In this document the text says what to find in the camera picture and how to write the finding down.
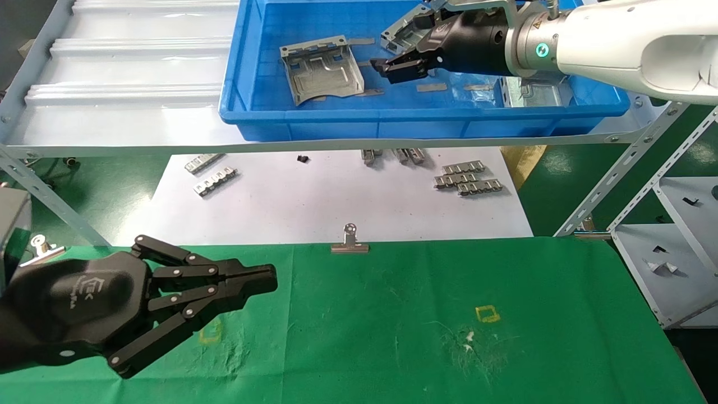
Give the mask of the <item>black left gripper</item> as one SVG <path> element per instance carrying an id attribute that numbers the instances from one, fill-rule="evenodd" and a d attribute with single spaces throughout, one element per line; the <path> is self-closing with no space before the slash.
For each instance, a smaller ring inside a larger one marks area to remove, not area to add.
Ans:
<path id="1" fill-rule="evenodd" d="M 16 271 L 2 294 L 2 373 L 110 356 L 153 325 L 150 266 L 126 251 Z"/>

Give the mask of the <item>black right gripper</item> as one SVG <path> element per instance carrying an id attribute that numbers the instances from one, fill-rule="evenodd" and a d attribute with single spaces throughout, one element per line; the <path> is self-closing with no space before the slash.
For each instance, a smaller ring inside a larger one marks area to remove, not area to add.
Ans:
<path id="1" fill-rule="evenodd" d="M 424 79 L 436 68 L 463 74 L 511 76 L 505 56 L 508 29 L 502 8 L 493 13 L 410 12 L 393 23 L 393 54 L 399 56 L 374 57 L 370 67 L 390 84 Z M 416 44 L 418 54 L 405 53 Z"/>

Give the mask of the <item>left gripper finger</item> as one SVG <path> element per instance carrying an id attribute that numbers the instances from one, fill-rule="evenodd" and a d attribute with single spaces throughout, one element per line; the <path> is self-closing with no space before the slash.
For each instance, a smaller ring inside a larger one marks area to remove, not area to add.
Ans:
<path id="1" fill-rule="evenodd" d="M 157 323 L 108 356 L 121 378 L 133 378 L 181 345 L 220 314 L 244 308 L 249 297 L 276 291 L 276 281 L 222 281 L 150 299 L 149 319 Z"/>
<path id="2" fill-rule="evenodd" d="M 236 258 L 208 259 L 147 235 L 135 238 L 134 256 L 160 265 L 152 271 L 152 279 L 160 286 L 210 286 L 251 274 L 276 277 L 272 264 L 247 267 Z"/>

